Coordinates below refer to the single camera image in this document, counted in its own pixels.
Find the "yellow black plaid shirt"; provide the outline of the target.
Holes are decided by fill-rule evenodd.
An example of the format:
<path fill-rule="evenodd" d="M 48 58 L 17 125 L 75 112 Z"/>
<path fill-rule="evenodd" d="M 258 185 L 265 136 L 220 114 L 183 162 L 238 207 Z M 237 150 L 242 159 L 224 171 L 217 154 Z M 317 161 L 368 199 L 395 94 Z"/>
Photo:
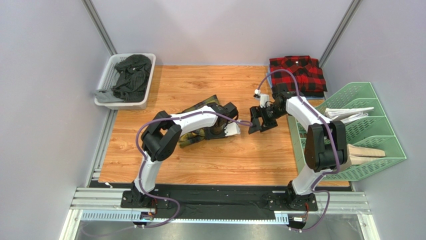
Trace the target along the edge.
<path fill-rule="evenodd" d="M 218 99 L 216 94 L 206 98 L 205 100 L 203 100 L 203 101 L 201 101 L 201 102 L 199 102 L 199 103 L 197 103 L 197 104 L 195 104 L 195 105 L 193 105 L 189 108 L 184 109 L 182 111 L 182 113 L 187 113 L 187 112 L 191 112 L 191 111 L 194 111 L 194 110 L 198 110 L 198 109 L 200 109 L 200 108 L 202 108 L 202 107 L 204 107 L 204 106 L 206 106 L 207 104 L 210 104 L 210 103 L 216 103 L 217 105 L 220 105 L 219 99 Z M 194 131 L 191 131 L 191 132 L 188 132 L 188 133 L 182 135 L 180 137 L 179 141 L 178 141 L 178 145 L 179 145 L 180 148 L 185 148 L 185 147 L 199 143 L 199 142 L 204 141 L 204 140 L 206 140 L 205 130 L 203 128 L 201 128 L 201 129 L 197 129 L 197 130 L 194 130 Z"/>

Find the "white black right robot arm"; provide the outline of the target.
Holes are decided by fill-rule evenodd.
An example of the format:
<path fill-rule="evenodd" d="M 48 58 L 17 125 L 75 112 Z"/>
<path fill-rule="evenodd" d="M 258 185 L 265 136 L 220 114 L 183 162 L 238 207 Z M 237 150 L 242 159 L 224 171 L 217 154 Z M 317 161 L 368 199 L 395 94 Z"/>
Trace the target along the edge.
<path fill-rule="evenodd" d="M 294 117 L 307 135 L 304 147 L 305 165 L 298 176 L 289 182 L 285 192 L 286 207 L 298 210 L 313 200 L 314 190 L 326 175 L 337 174 L 348 159 L 346 127 L 316 110 L 299 91 L 274 88 L 273 101 L 269 95 L 254 91 L 259 106 L 250 110 L 249 134 L 277 127 L 277 119 Z"/>

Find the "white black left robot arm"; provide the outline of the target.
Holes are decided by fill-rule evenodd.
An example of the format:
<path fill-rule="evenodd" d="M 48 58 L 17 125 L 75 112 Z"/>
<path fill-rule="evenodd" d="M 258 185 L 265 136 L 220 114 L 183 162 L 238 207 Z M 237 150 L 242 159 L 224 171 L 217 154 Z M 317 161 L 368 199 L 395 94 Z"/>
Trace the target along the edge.
<path fill-rule="evenodd" d="M 224 139 L 241 133 L 238 124 L 239 111 L 231 102 L 224 106 L 211 102 L 179 114 L 159 112 L 137 132 L 135 142 L 142 154 L 142 162 L 131 190 L 123 193 L 120 206 L 154 206 L 156 199 L 148 194 L 156 186 L 162 162 L 173 154 L 180 139 L 190 144 Z"/>

